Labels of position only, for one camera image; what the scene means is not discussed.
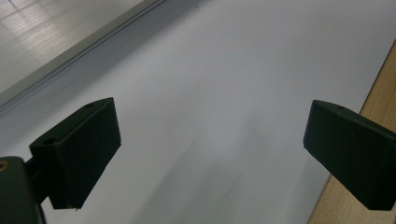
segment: wooden floor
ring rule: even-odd
[[[0,0],[0,105],[159,0]]]
[[[396,43],[375,81],[361,115],[396,132]],[[331,176],[308,223],[394,224],[392,211],[366,209],[344,186]]]

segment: white table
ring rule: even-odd
[[[0,114],[0,156],[112,96],[122,147],[48,223],[305,223],[327,171],[313,99],[359,111],[396,36],[390,1],[169,0]]]

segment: white surface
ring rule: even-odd
[[[0,105],[9,105],[21,92],[158,2],[1,0]]]
[[[0,156],[113,96],[122,147],[65,223],[305,223],[328,173],[313,99],[359,111],[396,36],[392,1],[168,0],[0,114]]]

